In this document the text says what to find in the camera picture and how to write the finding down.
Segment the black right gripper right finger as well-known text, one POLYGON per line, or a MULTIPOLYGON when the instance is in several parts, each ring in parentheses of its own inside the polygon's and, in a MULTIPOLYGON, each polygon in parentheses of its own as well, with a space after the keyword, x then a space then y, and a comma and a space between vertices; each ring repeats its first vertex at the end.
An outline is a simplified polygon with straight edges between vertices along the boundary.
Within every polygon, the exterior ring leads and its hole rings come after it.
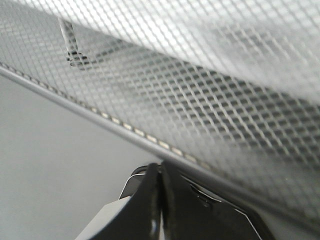
POLYGON ((161 164, 167 240, 273 240, 253 211, 215 200, 188 183, 171 163, 161 164))

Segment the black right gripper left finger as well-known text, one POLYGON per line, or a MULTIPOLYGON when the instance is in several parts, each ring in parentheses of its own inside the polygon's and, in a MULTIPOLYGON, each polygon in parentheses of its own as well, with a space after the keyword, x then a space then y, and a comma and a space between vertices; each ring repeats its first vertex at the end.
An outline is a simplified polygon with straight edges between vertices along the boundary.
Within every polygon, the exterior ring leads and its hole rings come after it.
POLYGON ((151 163, 132 196, 104 205, 77 240, 157 240, 161 208, 158 165, 151 163))

